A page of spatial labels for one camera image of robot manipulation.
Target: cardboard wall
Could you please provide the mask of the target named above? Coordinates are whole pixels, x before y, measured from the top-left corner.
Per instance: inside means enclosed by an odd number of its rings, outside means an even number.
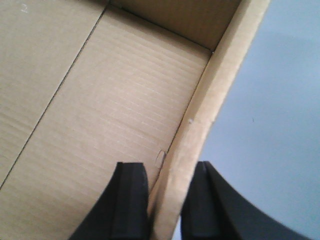
[[[111,0],[111,3],[214,51],[240,0]]]
[[[243,0],[205,68],[149,197],[152,240],[172,237],[207,134],[268,5]]]

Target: gray surface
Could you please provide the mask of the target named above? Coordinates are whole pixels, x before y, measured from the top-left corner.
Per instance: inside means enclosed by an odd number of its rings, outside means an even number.
[[[271,3],[200,160],[265,213],[320,240],[319,0]]]

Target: corrugated cardboard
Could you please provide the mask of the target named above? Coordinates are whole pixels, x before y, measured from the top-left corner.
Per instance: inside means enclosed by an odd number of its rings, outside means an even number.
[[[144,163],[152,239],[170,239],[268,2],[241,1],[220,40],[238,0],[114,3],[140,16],[102,15],[97,0],[2,1],[0,239],[68,239],[118,161]],[[143,20],[142,3],[176,29]]]
[[[151,239],[170,239],[206,140],[228,90],[249,49],[269,1],[243,0],[199,85],[173,140],[149,201]]]
[[[111,0],[111,3],[215,50],[240,0]]]
[[[107,9],[0,191],[0,239],[67,239],[119,161],[152,187],[210,55]]]
[[[105,1],[0,1],[0,185],[95,26]]]

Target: cardboard edge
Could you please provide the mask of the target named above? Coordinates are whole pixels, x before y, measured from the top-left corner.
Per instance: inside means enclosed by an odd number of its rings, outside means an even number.
[[[149,196],[152,240],[172,238],[195,166],[270,0],[243,0],[209,60]]]

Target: black rubber piece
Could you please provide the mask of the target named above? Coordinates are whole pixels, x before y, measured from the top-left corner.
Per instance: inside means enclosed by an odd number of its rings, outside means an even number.
[[[195,168],[181,212],[182,240],[310,240],[234,190],[209,162]]]
[[[256,208],[231,187],[210,162],[204,164],[225,239],[310,240]]]
[[[183,240],[222,239],[210,187],[206,167],[198,162],[181,211]]]
[[[147,207],[144,165],[118,162],[103,194],[69,240],[148,240]]]

